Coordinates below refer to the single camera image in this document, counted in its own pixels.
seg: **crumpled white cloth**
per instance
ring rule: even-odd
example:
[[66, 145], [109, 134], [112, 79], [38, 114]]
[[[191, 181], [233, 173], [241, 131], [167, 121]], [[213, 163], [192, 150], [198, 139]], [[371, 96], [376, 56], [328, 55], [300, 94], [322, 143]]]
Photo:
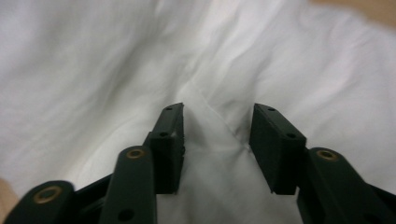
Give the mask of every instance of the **crumpled white cloth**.
[[0, 5], [0, 176], [21, 196], [110, 174], [178, 102], [186, 159], [178, 195], [158, 196], [159, 223], [302, 223], [249, 150], [254, 103], [396, 193], [396, 33], [355, 12], [304, 0]]

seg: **white cloth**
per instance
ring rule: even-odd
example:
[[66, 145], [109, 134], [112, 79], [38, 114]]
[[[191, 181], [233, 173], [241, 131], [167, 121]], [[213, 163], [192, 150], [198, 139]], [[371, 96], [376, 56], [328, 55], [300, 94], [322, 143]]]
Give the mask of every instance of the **white cloth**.
[[302, 223], [249, 151], [254, 103], [396, 193], [396, 33], [359, 14], [303, 0], [0, 5], [0, 176], [21, 196], [108, 175], [178, 102], [186, 159], [159, 223]]

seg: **brown surface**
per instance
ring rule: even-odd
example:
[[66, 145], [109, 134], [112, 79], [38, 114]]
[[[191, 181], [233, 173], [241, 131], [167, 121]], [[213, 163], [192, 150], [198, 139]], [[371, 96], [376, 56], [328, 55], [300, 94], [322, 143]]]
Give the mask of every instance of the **brown surface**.
[[0, 179], [0, 223], [4, 222], [6, 215], [17, 203], [18, 198], [9, 184]]
[[312, 0], [312, 2], [355, 8], [370, 20], [396, 27], [396, 0]]

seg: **brass screw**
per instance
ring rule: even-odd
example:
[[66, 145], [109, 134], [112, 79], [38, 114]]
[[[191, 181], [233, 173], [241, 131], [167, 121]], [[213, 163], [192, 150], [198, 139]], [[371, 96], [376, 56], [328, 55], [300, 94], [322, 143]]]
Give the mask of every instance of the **brass screw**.
[[33, 199], [35, 203], [49, 203], [56, 199], [61, 194], [61, 192], [61, 187], [49, 186], [36, 193]]
[[317, 155], [326, 161], [338, 161], [338, 156], [329, 150], [319, 150]]
[[128, 157], [129, 159], [139, 159], [140, 157], [143, 157], [145, 155], [145, 151], [143, 151], [142, 149], [136, 148], [136, 149], [132, 149], [130, 150], [127, 154], [126, 157]]

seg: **wrinkled fabric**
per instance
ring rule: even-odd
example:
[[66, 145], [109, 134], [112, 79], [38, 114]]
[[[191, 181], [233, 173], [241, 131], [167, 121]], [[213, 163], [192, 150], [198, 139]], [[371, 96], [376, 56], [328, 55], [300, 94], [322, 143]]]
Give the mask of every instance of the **wrinkled fabric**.
[[254, 103], [396, 193], [396, 33], [300, 1], [3, 1], [0, 176], [76, 189], [183, 102], [186, 156], [159, 223], [302, 223], [248, 146]]

